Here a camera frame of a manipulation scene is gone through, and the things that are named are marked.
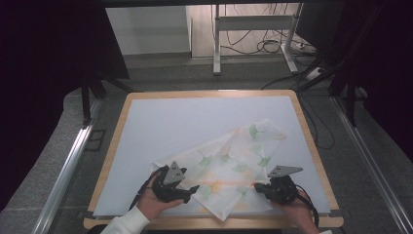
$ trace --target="table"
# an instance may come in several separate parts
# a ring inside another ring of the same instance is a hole
[[[128,111],[134,99],[150,99],[150,98],[245,98],[245,97],[276,97],[289,96],[293,103],[294,110],[297,114],[300,127],[303,131],[305,140],[311,152],[313,162],[319,174],[319,178],[327,197],[331,214],[322,214],[320,216],[320,227],[340,227],[344,219],[337,215],[339,207],[334,197],[334,193],[324,171],[322,162],[319,158],[316,146],[313,142],[309,127],[305,121],[303,111],[301,110],[298,98],[292,91],[287,90],[272,90],[272,91],[194,91],[194,92],[157,92],[157,93],[133,93],[129,94],[121,116],[119,118],[114,136],[112,137],[105,162],[103,164],[99,179],[97,181],[94,195],[91,199],[88,212],[92,213],[96,207],[97,200],[102,192],[105,181],[108,178],[110,167],[114,161],[115,153],[122,130],[128,117]],[[91,217],[84,219],[86,228],[92,228],[98,224],[108,223],[110,219],[96,220]],[[283,215],[255,215],[255,216],[230,216],[224,222],[214,217],[158,217],[154,219],[147,229],[151,230],[166,230],[166,229],[242,229],[242,228],[257,228],[257,229],[280,229],[290,227],[291,224]]]

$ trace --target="white wall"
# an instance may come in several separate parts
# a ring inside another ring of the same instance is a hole
[[[190,51],[186,7],[109,8],[123,55]]]

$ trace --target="gray floor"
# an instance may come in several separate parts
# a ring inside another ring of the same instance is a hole
[[[212,74],[211,59],[193,60],[185,56],[166,56],[162,59],[128,57],[126,62],[131,79],[124,83],[143,92],[257,90],[275,79],[289,75],[281,57],[224,59],[222,75],[219,77]],[[288,89],[295,81],[285,79],[268,89]],[[343,227],[333,229],[333,233],[400,233],[327,94],[328,83],[327,80],[318,84],[301,93],[301,97],[303,106],[308,110],[308,124],[313,133],[318,133],[319,155],[345,219]],[[102,100],[100,115],[94,125],[95,132],[104,131],[105,136],[101,145],[93,140],[88,142],[50,233],[87,232],[83,227],[83,218],[89,215],[86,213],[87,206],[113,135],[114,123],[127,95],[110,84],[105,83],[105,87],[108,95]],[[357,129],[380,169],[403,207],[412,216],[412,163],[363,109],[362,101],[357,103],[356,119]],[[81,126],[81,96],[77,90],[66,97],[64,112],[55,133],[7,209],[0,214],[0,233],[30,233]],[[289,229],[282,233],[297,231]]]

